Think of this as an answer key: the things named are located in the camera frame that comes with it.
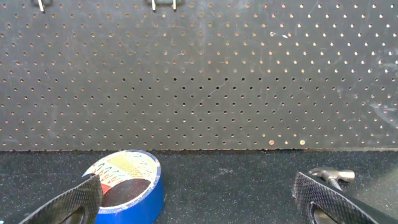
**roll of duct tape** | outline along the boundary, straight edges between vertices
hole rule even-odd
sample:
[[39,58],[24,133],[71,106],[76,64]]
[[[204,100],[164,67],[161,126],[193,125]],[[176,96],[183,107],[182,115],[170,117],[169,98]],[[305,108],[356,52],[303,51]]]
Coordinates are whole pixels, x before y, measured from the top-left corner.
[[95,162],[83,175],[97,174],[104,197],[96,224],[153,223],[164,206],[160,163],[140,150],[126,150]]

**perforated metal panel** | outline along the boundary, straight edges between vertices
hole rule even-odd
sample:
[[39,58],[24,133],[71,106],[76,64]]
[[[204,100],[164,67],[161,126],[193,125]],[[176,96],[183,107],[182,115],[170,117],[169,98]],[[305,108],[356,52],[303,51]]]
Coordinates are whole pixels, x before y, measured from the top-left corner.
[[394,4],[3,0],[1,150],[396,147]]

